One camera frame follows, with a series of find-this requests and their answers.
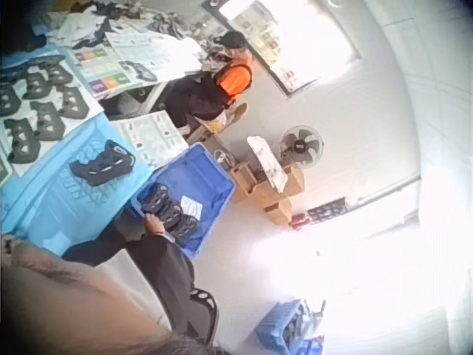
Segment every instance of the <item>black chair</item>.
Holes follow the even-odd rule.
[[[219,321],[217,303],[209,292],[198,288],[191,292],[191,301],[187,335],[212,345]]]

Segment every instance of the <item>hand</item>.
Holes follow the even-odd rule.
[[[145,216],[145,230],[148,235],[162,234],[166,231],[163,222],[154,214],[149,213]]]

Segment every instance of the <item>sleeve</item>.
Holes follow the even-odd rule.
[[[160,298],[173,330],[185,334],[194,287],[190,260],[178,246],[158,235],[130,242],[126,249]]]
[[[205,95],[212,102],[224,106],[231,100],[228,93],[220,85],[217,85],[213,78],[207,76],[202,77],[201,84]]]

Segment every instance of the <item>blue plastic crate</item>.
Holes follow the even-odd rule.
[[[315,340],[305,340],[297,351],[297,355],[323,355],[323,353],[324,348]]]
[[[302,300],[278,303],[269,311],[265,318],[255,328],[256,336],[262,345],[281,355],[295,355],[304,342],[305,332],[289,346],[283,338],[284,329],[292,320]]]
[[[190,258],[196,257],[229,203],[235,191],[234,182],[205,147],[196,143],[155,172],[133,195],[130,202],[135,214],[144,217],[138,197],[146,196],[156,183],[166,185],[176,201],[186,196],[203,205],[199,230],[190,237],[183,249]]]

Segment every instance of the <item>fan blade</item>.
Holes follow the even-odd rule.
[[[297,154],[296,152],[287,152],[287,156],[290,159],[291,163],[304,163],[305,162],[305,156],[304,154]]]
[[[318,153],[317,153],[317,151],[316,151],[315,149],[309,149],[309,150],[307,151],[307,154],[310,155],[310,157],[311,157],[311,162],[319,161],[320,156],[318,155]]]
[[[290,133],[290,134],[286,135],[286,137],[284,139],[284,144],[286,145],[287,148],[292,149],[294,147],[294,144],[295,144],[296,141],[297,141],[296,135],[294,135],[293,133]]]
[[[316,153],[319,153],[320,150],[320,142],[319,141],[310,141],[307,142],[307,149],[313,149]]]
[[[312,135],[311,131],[307,131],[306,129],[300,129],[299,130],[299,139],[301,141],[305,142],[305,138],[309,137],[310,135]]]
[[[301,156],[303,157],[302,161],[304,161],[304,163],[310,164],[313,162],[312,155],[310,155],[308,150],[304,154],[301,154]]]

